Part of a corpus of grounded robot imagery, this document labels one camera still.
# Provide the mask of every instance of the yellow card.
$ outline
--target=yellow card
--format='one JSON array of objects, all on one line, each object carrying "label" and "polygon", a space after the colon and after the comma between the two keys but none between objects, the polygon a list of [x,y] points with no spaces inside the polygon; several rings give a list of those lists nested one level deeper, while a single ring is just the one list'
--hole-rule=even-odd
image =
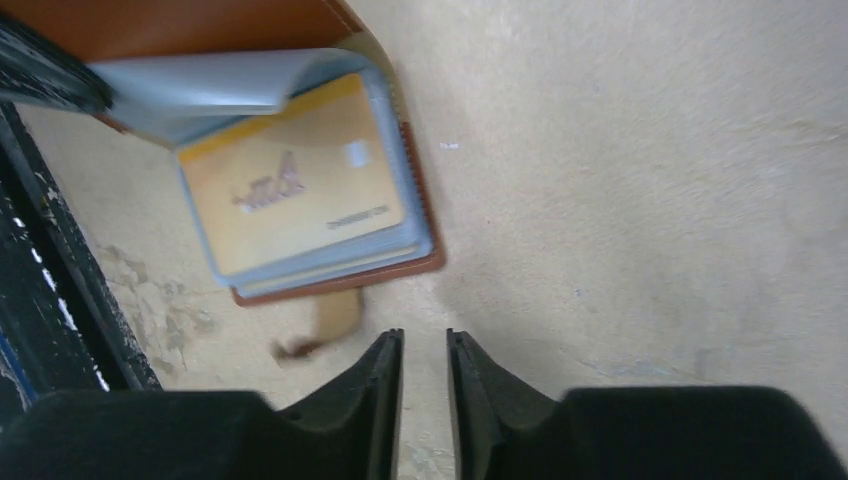
[{"label": "yellow card", "polygon": [[356,74],[177,158],[225,276],[395,226],[405,215]]}]

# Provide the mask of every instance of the black frame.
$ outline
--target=black frame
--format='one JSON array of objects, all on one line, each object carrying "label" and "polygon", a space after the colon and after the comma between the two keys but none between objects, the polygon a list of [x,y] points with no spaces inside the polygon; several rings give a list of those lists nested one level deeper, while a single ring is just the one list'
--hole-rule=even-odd
[{"label": "black frame", "polygon": [[[101,375],[113,390],[160,389],[11,103],[0,103],[0,147],[0,410],[20,411],[58,389],[99,389]],[[8,416],[0,416],[0,427]]]}]

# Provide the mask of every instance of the printed logo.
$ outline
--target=printed logo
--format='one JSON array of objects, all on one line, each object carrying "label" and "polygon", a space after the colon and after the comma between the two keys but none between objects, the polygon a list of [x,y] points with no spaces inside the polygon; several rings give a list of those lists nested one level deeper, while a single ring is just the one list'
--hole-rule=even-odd
[{"label": "printed logo", "polygon": [[304,191],[297,170],[294,168],[294,153],[287,150],[280,159],[276,178],[270,175],[250,182],[250,192],[239,197],[233,194],[233,205],[240,206],[246,213],[267,207]]}]

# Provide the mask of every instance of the beige floor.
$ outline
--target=beige floor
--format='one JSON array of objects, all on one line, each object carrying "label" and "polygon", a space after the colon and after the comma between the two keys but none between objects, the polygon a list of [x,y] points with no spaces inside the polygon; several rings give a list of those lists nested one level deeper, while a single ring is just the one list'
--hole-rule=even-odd
[{"label": "beige floor", "polygon": [[22,108],[166,387],[285,405],[403,327],[401,477],[452,478],[456,327],[550,395],[778,386],[848,455],[848,4],[351,3],[401,72],[450,263],[367,289],[366,328],[311,362],[266,352],[309,300],[215,285],[167,152]]}]

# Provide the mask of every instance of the dirt mark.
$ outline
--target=dirt mark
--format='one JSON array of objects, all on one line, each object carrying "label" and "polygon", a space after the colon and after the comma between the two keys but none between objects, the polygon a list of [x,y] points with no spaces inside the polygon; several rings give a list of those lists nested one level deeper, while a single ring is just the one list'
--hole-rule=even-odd
[{"label": "dirt mark", "polygon": [[215,319],[185,284],[152,279],[141,258],[113,245],[95,247],[95,256],[156,374],[178,377],[186,369],[183,352],[215,330]]}]

